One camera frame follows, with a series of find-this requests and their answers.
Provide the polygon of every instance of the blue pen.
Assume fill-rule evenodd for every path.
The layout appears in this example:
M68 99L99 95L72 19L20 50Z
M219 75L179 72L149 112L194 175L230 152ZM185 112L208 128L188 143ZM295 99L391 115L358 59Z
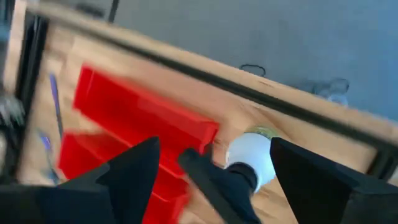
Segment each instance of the blue pen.
M37 130L37 132L38 132L40 139L42 140L42 143L44 145L45 155L47 157L47 163L50 166L49 176L52 179L52 181L54 182L54 184L58 184L59 177L53 168L54 164L52 162L52 147L51 147L50 139L43 131Z
M58 131L60 133L60 138L62 139L63 125L62 125L60 102L58 97L57 79L55 78L55 75L52 73L50 74L50 82L51 82L52 98L54 99L54 105L55 105L55 114L57 115Z

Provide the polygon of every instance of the gray floor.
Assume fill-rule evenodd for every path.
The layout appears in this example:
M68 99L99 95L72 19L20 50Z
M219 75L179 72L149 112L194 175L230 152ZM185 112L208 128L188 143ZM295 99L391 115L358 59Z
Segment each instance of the gray floor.
M297 86L346 78L349 105L398 120L398 2L121 0L116 23Z

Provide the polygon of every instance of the black metal frame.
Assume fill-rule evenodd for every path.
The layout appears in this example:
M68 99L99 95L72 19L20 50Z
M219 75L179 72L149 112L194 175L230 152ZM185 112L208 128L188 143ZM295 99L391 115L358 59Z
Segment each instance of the black metal frame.
M118 10L118 7L119 7L119 0L113 0L111 10L109 12L108 22L110 23L114 22L114 18L116 17L116 11Z
M14 12L15 0L4 0L4 22L11 25L12 13Z
M301 119L310 124L314 124L315 126L319 126L321 128L333 131L336 134L351 138L355 141L366 143L374 147L378 151L375 160L368 170L369 175L373 175L379 179L388 180L398 166L398 146L389 141L386 141L385 139L373 136L358 128L354 128L345 123L335 121L334 119L306 110L292 103L280 100L265 93L261 93L238 83L226 80L217 75L208 73L204 70L199 70L197 68L184 65L180 62L176 62L169 58L153 54L152 52L139 49L124 42L111 39L106 35L93 32L92 30L86 30L82 27L76 26L75 24L54 18L49 19L47 17L37 14L32 14L32 16L35 17L35 23L38 25L33 34L29 34L31 32L29 27L25 30L24 49L21 55L21 64L19 67L18 82L16 86L16 96L22 101L25 110L27 111L25 125L27 125L28 122L32 98L34 96L34 88L36 83L35 81L39 73L41 55L44 50L45 33L47 32L48 22L49 20L51 20L51 22L61 24L72 30L77 30L82 34L88 35L100 41L104 41L107 44L111 44L115 47L134 52L135 54L138 54L141 57L144 57L155 63L160 63L171 69L178 70L179 72L196 78L197 80L207 82L210 85L229 91L235 95L254 101L270 109L279 111L297 119ZM24 130L25 127L22 127L21 133L24 133ZM19 140L21 141L21 143L19 143L16 148L17 157L21 154L24 140L23 134L21 134Z
M16 180L48 25L49 20L44 17L29 12L25 15L25 32L15 89L15 96L22 102L25 111L24 123L22 125L14 124L13 128L7 128L4 131L7 139L7 151L0 183Z

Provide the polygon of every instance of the wooden workbench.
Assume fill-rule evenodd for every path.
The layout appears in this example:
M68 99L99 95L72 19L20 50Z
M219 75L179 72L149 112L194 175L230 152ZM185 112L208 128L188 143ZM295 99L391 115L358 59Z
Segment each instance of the wooden workbench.
M16 2L4 72L4 84L10 92L13 92L16 86L26 7L24 1ZM19 172L19 178L23 183L50 184L42 175L47 163L43 145L34 131L36 128L49 134L56 152L60 147L49 73L54 73L58 80L65 130L99 130L97 125L72 108L75 87L83 63L115 75L129 77L140 85L219 122L221 129L216 137L213 160L221 166L225 163L224 157L229 142L255 124L274 128L283 138L360 172L366 172L375 158L376 150L365 143L319 128L189 77L103 38L99 39L97 34L239 83L398 144L398 127L390 121L324 101L280 83L152 40L134 31L94 21L60 6L29 5L28 9L49 18L50 26ZM211 205L194 187L193 195L180 223L222 223ZM273 180L253 196L252 203L264 223L297 222L277 180Z

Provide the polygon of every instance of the black cable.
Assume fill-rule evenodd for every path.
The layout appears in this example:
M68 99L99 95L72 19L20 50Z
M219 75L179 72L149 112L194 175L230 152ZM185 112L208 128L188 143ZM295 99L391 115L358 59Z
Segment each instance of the black cable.
M244 70L245 71L245 67L254 67L254 68L260 68L262 70L262 75L259 75L261 77L265 77L266 76L266 69L263 66L260 65L253 65L253 64L243 64L241 66L239 66L240 70Z

